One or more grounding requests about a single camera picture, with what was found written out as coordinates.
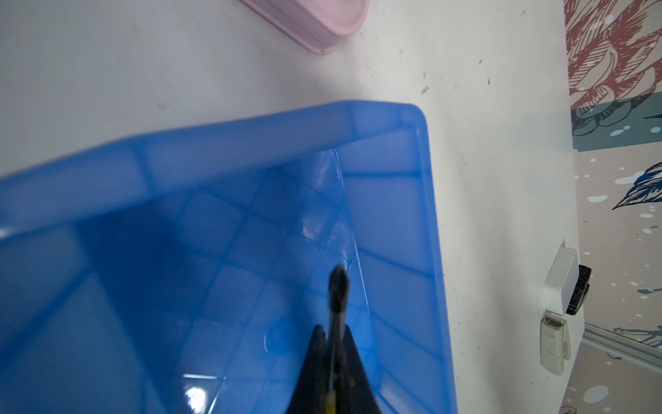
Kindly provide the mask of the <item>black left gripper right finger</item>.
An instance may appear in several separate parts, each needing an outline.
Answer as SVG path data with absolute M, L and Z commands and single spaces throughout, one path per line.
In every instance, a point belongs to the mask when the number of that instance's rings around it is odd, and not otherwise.
M 348 327 L 344 330 L 335 358 L 335 412 L 381 414 Z

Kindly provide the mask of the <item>pink plastic box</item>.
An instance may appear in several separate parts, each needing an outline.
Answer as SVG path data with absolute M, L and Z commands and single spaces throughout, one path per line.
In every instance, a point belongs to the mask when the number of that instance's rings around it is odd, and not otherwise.
M 325 55 L 356 33 L 369 0 L 243 0 L 247 7 L 317 55 Z

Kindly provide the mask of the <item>blue plastic bin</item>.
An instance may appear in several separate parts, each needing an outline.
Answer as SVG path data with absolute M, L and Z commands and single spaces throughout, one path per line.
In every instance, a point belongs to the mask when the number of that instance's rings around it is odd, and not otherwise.
M 329 274 L 384 413 L 457 410 L 426 118 L 343 101 L 1 180 L 4 413 L 282 413 Z

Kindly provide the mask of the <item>beige stapler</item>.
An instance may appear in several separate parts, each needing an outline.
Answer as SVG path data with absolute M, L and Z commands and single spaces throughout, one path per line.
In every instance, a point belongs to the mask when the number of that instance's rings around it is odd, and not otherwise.
M 541 365 L 551 374 L 561 376 L 565 362 L 571 360 L 572 347 L 567 321 L 553 312 L 545 312 L 541 319 Z

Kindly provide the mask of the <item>black stapler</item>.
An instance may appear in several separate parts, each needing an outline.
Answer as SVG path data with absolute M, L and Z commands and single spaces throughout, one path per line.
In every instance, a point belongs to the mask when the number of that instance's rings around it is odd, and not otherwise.
M 565 310 L 565 314 L 574 316 L 579 312 L 590 289 L 591 275 L 592 269 L 590 267 L 579 265 L 579 277 L 573 290 L 569 305 Z

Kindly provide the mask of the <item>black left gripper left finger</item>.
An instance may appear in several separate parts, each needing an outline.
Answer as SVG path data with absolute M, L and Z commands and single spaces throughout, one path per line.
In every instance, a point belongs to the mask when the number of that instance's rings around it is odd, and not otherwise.
M 328 389 L 329 364 L 325 332 L 321 325 L 317 325 L 312 331 L 303 366 L 285 413 L 323 414 L 326 411 Z

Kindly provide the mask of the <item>yellow black handled screwdriver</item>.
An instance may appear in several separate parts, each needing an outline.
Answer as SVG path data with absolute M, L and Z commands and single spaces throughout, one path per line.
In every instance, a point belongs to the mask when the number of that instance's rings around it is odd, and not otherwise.
M 325 346 L 327 390 L 325 413 L 341 413 L 338 397 L 347 386 L 347 353 L 344 347 L 345 319 L 348 307 L 350 281 L 346 267 L 337 265 L 329 274 L 329 332 Z

